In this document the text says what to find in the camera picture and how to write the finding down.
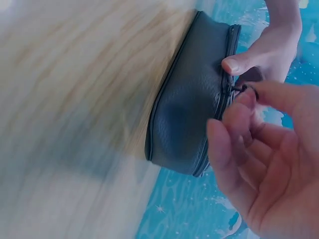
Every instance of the wooden surface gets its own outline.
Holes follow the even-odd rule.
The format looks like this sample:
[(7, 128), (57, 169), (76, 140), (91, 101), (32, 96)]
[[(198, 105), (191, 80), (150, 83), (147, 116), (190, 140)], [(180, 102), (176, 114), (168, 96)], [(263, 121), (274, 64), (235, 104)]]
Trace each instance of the wooden surface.
[(195, 5), (1, 1), (1, 239), (134, 237), (159, 171), (148, 117)]

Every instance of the leather pouch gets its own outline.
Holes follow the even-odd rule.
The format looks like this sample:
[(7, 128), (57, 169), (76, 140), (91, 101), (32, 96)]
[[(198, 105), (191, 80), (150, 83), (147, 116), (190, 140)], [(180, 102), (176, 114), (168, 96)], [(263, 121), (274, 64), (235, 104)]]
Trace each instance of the leather pouch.
[(195, 177), (207, 169), (206, 122), (221, 120), (233, 100), (234, 79), (221, 61), (235, 54), (240, 29), (197, 12), (155, 99), (145, 143), (147, 160)]

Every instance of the dark gray pouch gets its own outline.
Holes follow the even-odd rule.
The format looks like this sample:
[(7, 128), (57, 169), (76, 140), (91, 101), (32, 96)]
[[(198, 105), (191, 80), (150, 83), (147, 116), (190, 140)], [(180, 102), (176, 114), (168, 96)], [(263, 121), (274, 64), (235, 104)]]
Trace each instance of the dark gray pouch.
[(195, 177), (209, 166), (206, 122), (221, 120), (233, 100), (233, 77), (221, 61), (235, 54), (240, 29), (197, 12), (155, 99), (147, 160)]

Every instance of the blue fabric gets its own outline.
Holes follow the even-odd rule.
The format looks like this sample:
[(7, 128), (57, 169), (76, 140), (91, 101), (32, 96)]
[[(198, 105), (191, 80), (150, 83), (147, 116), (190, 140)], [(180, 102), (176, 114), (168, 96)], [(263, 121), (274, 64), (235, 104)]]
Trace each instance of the blue fabric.
[[(309, 0), (308, 7), (301, 9), (303, 33), (287, 82), (319, 85), (318, 11), (317, 0)], [(251, 0), (249, 4), (216, 0), (214, 11), (209, 14), (216, 21), (243, 25), (238, 52), (246, 51), (269, 22), (261, 0)], [(290, 117), (273, 109), (265, 113), (265, 119), (292, 127)], [(218, 190), (213, 173), (193, 178), (166, 169), (160, 171), (136, 238), (218, 239), (227, 235), (234, 239), (258, 238)]]

